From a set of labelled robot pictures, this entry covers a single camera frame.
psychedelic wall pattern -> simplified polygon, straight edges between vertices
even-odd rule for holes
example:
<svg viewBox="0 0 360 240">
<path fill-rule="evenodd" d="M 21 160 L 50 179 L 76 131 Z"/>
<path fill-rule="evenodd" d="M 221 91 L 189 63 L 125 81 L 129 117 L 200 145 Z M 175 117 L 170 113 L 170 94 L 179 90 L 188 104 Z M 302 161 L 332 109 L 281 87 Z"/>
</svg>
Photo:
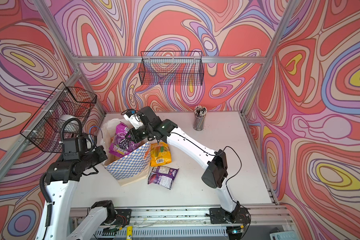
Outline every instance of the psychedelic wall pattern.
<svg viewBox="0 0 360 240">
<path fill-rule="evenodd" d="M 31 1 L 1 2 L 0 159 L 53 89 L 71 74 Z M 96 114 L 91 113 L 91 124 Z M 29 145 L 1 181 L 0 239 L 33 239 L 44 203 L 38 179 L 55 160 L 55 154 Z"/>
<path fill-rule="evenodd" d="M 202 86 L 141 85 L 135 63 L 83 63 L 81 69 L 108 112 L 145 106 L 154 111 L 192 111 L 199 104 L 213 111 L 237 111 L 243 107 L 259 66 L 218 63 L 216 75 L 205 73 Z"/>
<path fill-rule="evenodd" d="M 51 10 L 79 56 L 139 56 L 140 51 L 200 50 L 204 56 L 264 56 L 284 1 L 53 2 Z M 139 64 L 85 63 L 105 111 L 241 110 L 259 64 L 205 64 L 203 86 L 141 86 Z"/>
<path fill-rule="evenodd" d="M 360 1 L 300 3 L 251 133 L 303 239 L 360 239 Z"/>
</svg>

aluminum frame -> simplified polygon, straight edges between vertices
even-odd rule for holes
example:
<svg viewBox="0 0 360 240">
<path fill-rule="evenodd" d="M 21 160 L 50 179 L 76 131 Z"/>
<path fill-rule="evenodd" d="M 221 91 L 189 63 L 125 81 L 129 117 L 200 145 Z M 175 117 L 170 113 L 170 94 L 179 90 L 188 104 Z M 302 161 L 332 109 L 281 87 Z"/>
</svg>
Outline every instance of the aluminum frame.
<svg viewBox="0 0 360 240">
<path fill-rule="evenodd" d="M 275 54 L 276 49 L 283 37 L 283 34 L 287 29 L 289 21 L 291 20 L 291 17 L 299 3 L 300 0 L 288 1 L 283 16 L 281 17 L 280 23 L 275 31 L 275 35 L 273 36 L 271 43 L 268 47 L 267 53 L 265 55 L 266 60 L 264 64 L 260 66 L 259 71 L 257 72 L 255 79 L 253 80 L 252 86 L 247 94 L 247 97 L 245 98 L 243 107 L 241 108 L 241 113 L 244 113 L 245 110 L 248 108 L 249 103 L 251 102 L 252 98 L 257 92 L 264 77 L 266 76 L 268 67 L 272 63 L 273 55 Z"/>
<path fill-rule="evenodd" d="M 218 56 L 218 57 L 203 57 L 203 62 L 204 63 L 260 63 L 262 64 L 261 67 L 258 70 L 257 76 L 254 79 L 253 85 L 250 89 L 250 92 L 247 95 L 246 101 L 243 105 L 243 108 L 241 109 L 240 113 L 242 115 L 242 122 L 244 125 L 244 128 L 247 132 L 247 135 L 249 134 L 249 128 L 248 128 L 248 124 L 246 124 L 245 119 L 243 119 L 243 113 L 244 110 L 248 107 L 247 105 L 251 102 L 251 99 L 253 98 L 254 94 L 256 93 L 260 83 L 262 82 L 264 75 L 266 73 L 266 70 L 268 69 L 268 66 L 271 63 L 272 57 L 276 51 L 276 48 L 283 36 L 283 33 L 286 29 L 286 27 L 288 26 L 288 23 L 290 21 L 290 18 L 295 10 L 295 8 L 297 7 L 298 3 L 300 2 L 300 0 L 294 0 L 294 1 L 289 1 L 287 4 L 287 7 L 283 13 L 283 16 L 281 18 L 281 21 L 275 31 L 275 34 L 271 40 L 270 46 L 268 47 L 268 50 L 266 52 L 265 57 L 264 56 L 259 56 L 259 57 L 238 57 L 238 56 L 232 56 L 232 57 L 222 57 L 222 56 Z M 72 68 L 75 70 L 75 73 L 72 74 L 69 77 L 69 82 L 66 82 L 68 86 L 72 86 L 73 84 L 75 84 L 75 82 L 77 81 L 78 77 L 81 78 L 81 82 L 83 84 L 83 86 L 91 91 L 94 92 L 93 88 L 91 87 L 88 79 L 86 78 L 86 76 L 82 73 L 81 68 L 80 68 L 80 63 L 139 63 L 141 61 L 141 58 L 138 56 L 113 56 L 113 57 L 98 57 L 98 56 L 91 56 L 91 57 L 85 57 L 85 56 L 74 56 L 72 50 L 70 49 L 70 47 L 68 46 L 65 38 L 62 35 L 62 32 L 60 31 L 54 17 L 52 16 L 52 13 L 50 12 L 49 8 L 47 7 L 47 5 L 45 4 L 44 0 L 34 0 L 34 4 L 36 5 L 36 7 L 39 10 L 39 13 L 41 15 L 41 17 L 43 18 L 43 20 L 45 21 L 46 25 L 48 26 L 48 28 L 50 29 L 50 31 L 52 32 L 52 36 L 53 38 L 58 42 L 58 45 L 62 48 L 65 57 L 67 58 L 68 62 L 71 64 Z M 46 108 L 48 107 L 49 104 L 53 104 L 53 100 L 56 100 L 56 96 L 58 94 L 55 94 L 55 96 L 49 101 L 49 103 L 46 105 Z M 101 118 L 102 120 L 104 120 L 104 115 L 105 112 L 102 108 L 102 106 L 99 103 L 96 103 L 97 108 L 100 112 L 100 114 L 102 115 Z M 32 124 L 36 124 L 39 119 L 42 118 L 39 117 L 40 115 L 43 114 L 39 114 L 37 118 L 35 118 L 35 120 L 31 123 Z M 251 136 L 248 135 L 248 138 L 250 140 L 251 146 L 253 147 L 254 144 L 254 140 L 252 139 Z M 21 153 L 24 151 L 24 149 L 28 146 L 29 142 L 28 140 L 26 140 L 25 138 L 22 137 L 22 139 L 19 139 L 14 146 L 3 156 L 3 158 L 0 160 L 0 181 L 2 180 L 2 178 L 5 176 L 5 174 L 9 171 L 9 169 L 11 168 L 11 166 L 14 164 L 14 162 L 17 160 L 17 158 L 21 155 Z M 257 150 L 254 149 L 254 152 L 257 153 L 255 154 L 256 159 L 258 161 L 259 164 L 259 168 L 262 172 L 264 181 L 266 181 L 266 179 L 269 181 L 268 179 L 268 175 L 265 173 L 264 167 L 262 165 L 262 161 L 260 161 L 259 159 L 259 152 Z M 212 206 L 205 206 L 205 209 L 200 209 L 200 207 L 192 207 L 192 208 L 196 208 L 198 210 L 195 211 L 201 211 L 200 213 L 204 213 L 206 211 L 206 209 L 209 209 Z M 274 209 L 275 205 L 262 205 L 261 207 L 255 206 L 255 208 L 259 208 L 259 209 L 267 209 L 265 212 L 263 212 L 263 216 L 261 216 L 261 214 L 259 214 L 259 216 L 256 216 L 256 214 L 253 212 L 253 208 L 251 206 L 247 206 L 250 209 L 251 214 L 253 215 L 253 220 L 252 220 L 252 224 L 273 224 L 275 222 L 277 222 L 278 224 L 280 222 L 278 222 L 280 219 L 283 222 L 283 225 L 287 222 L 288 224 L 293 224 L 292 218 L 289 216 L 289 218 L 285 218 L 283 216 L 285 216 L 284 214 L 280 214 L 277 213 L 274 216 L 272 214 L 270 214 L 270 212 L 268 211 L 269 209 Z M 169 207 L 166 208 L 168 211 L 171 211 L 171 213 L 175 213 L 176 210 L 173 209 L 174 207 Z M 182 212 L 184 208 L 189 209 L 189 207 L 176 207 L 177 209 L 179 208 L 179 211 Z M 146 212 L 156 212 L 158 211 L 158 209 L 160 209 L 160 211 L 162 211 L 162 207 L 159 208 L 133 208 L 135 210 L 135 213 L 138 210 L 142 210 L 143 212 L 146 214 Z M 288 214 L 288 210 L 286 208 L 284 208 L 285 210 L 285 214 Z M 73 209 L 71 210 L 71 214 L 75 215 L 74 213 L 78 213 L 80 210 L 77 209 Z M 82 209 L 82 212 L 86 214 L 87 209 Z M 153 221 L 154 218 L 160 219 L 161 216 L 156 216 L 153 217 L 153 215 L 150 217 L 150 221 Z"/>
<path fill-rule="evenodd" d="M 58 42 L 59 46 L 61 47 L 68 62 L 71 64 L 71 66 L 74 70 L 77 70 L 81 74 L 80 79 L 81 79 L 81 83 L 83 84 L 84 88 L 88 91 L 91 91 L 92 93 L 95 93 L 95 91 L 93 90 L 87 77 L 81 71 L 79 64 L 77 64 L 75 62 L 75 60 L 73 59 L 73 55 L 74 55 L 73 51 L 70 49 L 69 45 L 67 44 L 67 41 L 65 40 L 60 28 L 58 27 L 56 20 L 54 19 L 53 15 L 52 15 L 51 11 L 49 10 L 45 1 L 44 0 L 34 0 L 33 2 L 35 4 L 35 6 L 37 7 L 45 24 L 48 26 L 49 30 L 51 31 L 52 37 Z M 99 110 L 99 112 L 103 118 L 105 116 L 105 111 L 98 101 L 96 102 L 96 107 Z"/>
<path fill-rule="evenodd" d="M 162 57 L 162 58 L 177 59 L 182 57 Z M 76 63 L 141 63 L 141 56 L 74 56 L 73 59 Z M 255 56 L 255 57 L 202 56 L 203 63 L 265 63 L 265 60 L 266 58 L 264 56 Z"/>
<path fill-rule="evenodd" d="M 205 214 L 219 205 L 171 206 L 171 207 L 121 207 L 132 209 L 130 225 L 133 227 L 193 227 L 210 226 Z M 251 225 L 294 225 L 286 206 L 244 205 L 251 214 Z M 69 217 L 81 218 L 87 215 L 87 208 L 71 208 Z M 239 226 L 240 223 L 213 224 L 213 226 Z"/>
<path fill-rule="evenodd" d="M 75 71 L 66 81 L 67 86 L 73 86 L 77 77 L 79 76 L 78 71 Z M 64 84 L 61 84 L 61 88 L 58 90 L 63 90 L 65 88 Z M 43 109 L 49 109 L 58 99 L 62 91 L 58 91 L 55 95 L 49 100 L 49 102 L 45 105 Z M 32 121 L 31 124 L 27 127 L 26 131 L 32 130 L 37 123 L 44 117 L 46 111 L 41 111 Z M 16 160 L 20 157 L 23 151 L 28 147 L 30 141 L 19 134 L 16 142 L 11 146 L 11 148 L 4 154 L 4 156 L 0 159 L 0 182 L 7 174 L 7 172 L 11 169 Z"/>
<path fill-rule="evenodd" d="M 277 198 L 277 196 L 276 196 L 276 194 L 275 194 L 275 192 L 273 190 L 273 187 L 271 185 L 271 181 L 269 180 L 269 176 L 265 172 L 265 166 L 264 166 L 264 163 L 263 163 L 262 158 L 261 158 L 261 153 L 259 152 L 258 148 L 256 147 L 256 143 L 254 141 L 254 138 L 250 133 L 251 131 L 250 131 L 249 125 L 246 122 L 246 119 L 245 119 L 244 116 L 241 115 L 240 118 L 241 118 L 241 122 L 243 123 L 245 133 L 247 134 L 248 140 L 250 142 L 252 151 L 254 153 L 254 157 L 256 158 L 257 164 L 259 165 L 259 169 L 260 169 L 261 175 L 263 176 L 265 186 L 268 188 L 268 191 L 271 193 L 272 198 L 274 200 L 274 204 L 279 205 L 280 204 L 279 200 L 278 200 L 278 198 Z"/>
</svg>

black wire basket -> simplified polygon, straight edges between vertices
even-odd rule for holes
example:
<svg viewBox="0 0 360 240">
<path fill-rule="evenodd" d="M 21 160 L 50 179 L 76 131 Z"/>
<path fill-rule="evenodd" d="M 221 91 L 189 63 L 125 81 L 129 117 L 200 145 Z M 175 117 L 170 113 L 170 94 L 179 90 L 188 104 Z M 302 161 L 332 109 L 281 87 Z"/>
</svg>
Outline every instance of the black wire basket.
<svg viewBox="0 0 360 240">
<path fill-rule="evenodd" d="M 62 152 L 62 145 L 59 141 L 60 130 L 63 123 L 73 116 L 78 118 L 82 122 L 82 125 L 84 125 L 97 100 L 96 94 L 78 87 L 65 86 L 61 93 L 58 92 L 56 94 L 60 94 L 56 102 L 53 103 L 49 109 L 42 110 L 46 111 L 46 113 L 36 126 L 32 130 L 24 130 L 28 123 L 36 116 L 38 111 L 20 132 L 21 135 L 43 152 Z M 64 138 L 73 137 L 78 134 L 79 131 L 81 131 L 81 129 L 75 124 L 75 121 L 71 122 L 65 128 Z"/>
<path fill-rule="evenodd" d="M 201 51 L 142 51 L 139 77 L 142 85 L 202 85 Z"/>
</svg>

table surface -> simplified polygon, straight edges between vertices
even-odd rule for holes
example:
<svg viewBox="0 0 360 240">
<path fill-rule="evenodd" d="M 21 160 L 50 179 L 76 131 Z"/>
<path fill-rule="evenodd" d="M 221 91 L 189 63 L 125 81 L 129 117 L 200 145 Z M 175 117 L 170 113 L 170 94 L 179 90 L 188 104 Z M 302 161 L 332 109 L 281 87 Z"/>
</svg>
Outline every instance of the table surface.
<svg viewBox="0 0 360 240">
<path fill-rule="evenodd" d="M 202 131 L 192 128 L 193 113 L 157 113 L 164 119 L 175 122 L 190 137 L 211 149 L 231 146 L 243 163 L 241 171 L 229 180 L 232 194 L 241 204 L 270 204 L 271 199 L 237 112 L 207 113 Z M 104 123 L 118 118 L 126 123 L 120 114 L 108 113 Z M 147 184 L 147 179 L 120 187 L 107 170 L 98 165 L 99 173 L 82 176 L 74 194 L 72 207 L 90 207 L 96 201 L 112 200 L 115 207 L 157 207 L 219 205 L 215 189 L 208 187 L 201 176 L 204 170 L 191 157 L 176 147 L 170 146 L 172 162 L 166 166 L 179 169 L 171 190 L 158 184 Z M 228 177 L 240 167 L 235 153 L 225 150 L 228 163 Z"/>
</svg>

black cable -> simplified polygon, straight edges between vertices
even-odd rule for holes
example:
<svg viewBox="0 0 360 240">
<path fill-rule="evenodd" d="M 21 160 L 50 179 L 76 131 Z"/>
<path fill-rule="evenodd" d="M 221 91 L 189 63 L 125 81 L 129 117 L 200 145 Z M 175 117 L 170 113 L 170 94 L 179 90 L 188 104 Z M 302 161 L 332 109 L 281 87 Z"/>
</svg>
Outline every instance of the black cable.
<svg viewBox="0 0 360 240">
<path fill-rule="evenodd" d="M 222 154 L 222 153 L 224 152 L 224 150 L 223 150 L 223 152 L 221 152 L 221 153 L 219 153 L 219 154 L 210 154 L 209 152 L 204 151 L 201 147 L 197 146 L 194 142 L 192 142 L 192 141 L 190 141 L 188 138 L 186 138 L 186 137 L 178 134 L 177 132 L 170 132 L 169 134 L 171 134 L 171 133 L 174 133 L 174 134 L 179 135 L 179 136 L 182 137 L 184 140 L 187 140 L 188 142 L 192 143 L 193 145 L 195 145 L 196 147 L 198 147 L 198 149 L 200 149 L 201 151 L 205 152 L 205 153 L 208 154 L 209 156 L 219 156 L 220 154 Z"/>
<path fill-rule="evenodd" d="M 97 136 L 94 135 L 94 136 L 93 136 L 93 147 L 94 147 L 94 148 L 96 147 L 96 144 L 97 144 Z"/>
<path fill-rule="evenodd" d="M 78 118 L 70 118 L 62 124 L 61 130 L 60 130 L 60 141 L 61 142 L 64 141 L 64 130 L 65 130 L 66 126 L 68 125 L 68 123 L 70 123 L 72 121 L 77 121 L 77 123 L 79 125 L 79 134 L 81 135 L 81 133 L 82 133 L 81 121 Z"/>
<path fill-rule="evenodd" d="M 230 147 L 230 146 L 225 146 L 225 148 L 223 149 L 223 151 L 222 151 L 220 154 L 212 155 L 212 154 L 209 154 L 208 152 L 204 151 L 201 147 L 197 146 L 194 142 L 190 141 L 190 140 L 187 139 L 186 137 L 178 134 L 177 132 L 170 132 L 170 133 L 177 134 L 177 135 L 179 135 L 180 137 L 182 137 L 183 139 L 188 140 L 188 142 L 192 143 L 193 145 L 195 145 L 195 146 L 198 147 L 200 150 L 202 150 L 203 152 L 205 152 L 206 154 L 208 154 L 208 155 L 210 155 L 210 156 L 218 156 L 218 155 L 222 154 L 227 147 L 229 147 L 229 148 L 236 154 L 237 158 L 238 158 L 239 161 L 240 161 L 240 168 L 239 168 L 239 170 L 237 171 L 237 173 L 236 173 L 235 175 L 233 175 L 232 177 L 234 177 L 234 176 L 236 176 L 237 174 L 239 174 L 239 172 L 240 172 L 240 170 L 241 170 L 241 168 L 242 168 L 242 166 L 243 166 L 243 163 L 242 163 L 239 155 L 237 154 L 237 152 L 236 152 L 232 147 Z M 233 198 L 232 198 L 232 196 L 231 196 L 231 193 L 229 192 L 229 189 L 228 189 L 228 186 L 227 186 L 228 180 L 230 180 L 232 177 L 228 178 L 228 179 L 226 180 L 226 182 L 225 182 L 225 187 L 227 188 L 227 192 L 228 192 L 229 196 L 231 197 L 231 200 L 232 200 L 235 204 L 238 204 L 238 205 L 242 206 L 244 209 L 246 209 L 246 212 L 248 213 L 249 218 L 250 218 L 250 223 L 248 224 L 247 229 L 245 230 L 243 236 L 241 237 L 241 238 L 243 238 L 244 235 L 245 235 L 245 233 L 247 232 L 250 224 L 251 224 L 251 214 L 248 212 L 248 209 L 247 209 L 246 207 L 244 207 L 243 205 L 241 205 L 241 204 L 239 204 L 238 202 L 235 202 L 235 201 L 233 200 Z"/>
<path fill-rule="evenodd" d="M 97 137 L 96 137 L 96 141 L 94 141 L 93 143 L 92 143 L 92 141 L 89 139 L 88 136 L 86 136 L 85 139 L 88 140 L 89 143 L 91 144 L 91 148 L 88 150 L 89 152 L 91 152 L 91 151 L 96 147 L 95 143 L 97 143 Z"/>
<path fill-rule="evenodd" d="M 122 112 L 121 112 L 121 115 L 126 114 L 128 111 L 129 111 L 129 112 L 135 111 L 135 113 L 139 112 L 139 113 L 141 113 L 141 114 L 144 114 L 144 113 L 140 112 L 139 110 L 130 108 L 130 109 L 127 109 L 127 110 L 122 111 Z"/>
<path fill-rule="evenodd" d="M 236 152 L 232 147 L 226 146 L 226 147 L 224 148 L 224 150 L 225 150 L 227 147 L 229 147 L 229 148 L 236 154 L 237 158 L 238 158 L 239 161 L 240 161 L 240 168 L 239 168 L 239 170 L 237 171 L 237 173 L 232 176 L 232 177 L 234 177 L 234 176 L 236 176 L 236 175 L 240 172 L 240 170 L 241 170 L 241 168 L 242 168 L 242 166 L 243 166 L 243 163 L 241 162 L 241 159 L 240 159 L 239 155 L 237 154 L 237 152 Z M 247 214 L 249 215 L 249 218 L 250 218 L 250 223 L 248 224 L 247 229 L 246 229 L 245 232 L 243 233 L 243 236 L 240 238 L 240 239 L 242 239 L 242 238 L 244 237 L 244 235 L 247 233 L 248 228 L 249 228 L 250 225 L 251 225 L 251 220 L 252 220 L 252 218 L 251 218 L 251 214 L 249 213 L 248 209 L 247 209 L 246 207 L 244 207 L 243 205 L 239 204 L 238 202 L 235 202 L 235 201 L 233 200 L 232 196 L 231 196 L 231 193 L 229 192 L 227 183 L 228 183 L 228 180 L 230 180 L 232 177 L 228 178 L 228 179 L 226 180 L 226 182 L 225 182 L 225 187 L 227 188 L 227 192 L 228 192 L 229 196 L 231 197 L 232 201 L 233 201 L 235 204 L 238 204 L 238 205 L 242 206 L 242 207 L 245 209 L 245 211 L 247 212 Z"/>
<path fill-rule="evenodd" d="M 45 220 L 45 232 L 44 232 L 43 239 L 45 238 L 48 227 L 51 225 L 51 217 L 52 217 L 52 199 L 49 196 L 47 189 L 45 188 L 45 185 L 44 185 L 44 179 L 45 179 L 46 175 L 47 175 L 46 172 L 43 173 L 40 177 L 40 182 L 39 182 L 40 190 L 45 198 L 45 201 L 47 203 L 50 203 L 50 204 L 47 204 L 47 216 L 46 216 L 46 220 Z"/>
<path fill-rule="evenodd" d="M 99 173 L 99 171 L 95 168 L 95 166 L 93 166 L 92 168 L 93 168 L 93 170 L 95 170 L 94 172 L 90 172 L 88 174 L 85 174 L 85 173 L 82 172 L 81 174 L 84 175 L 84 176 L 88 176 L 88 175 L 98 174 Z"/>
</svg>

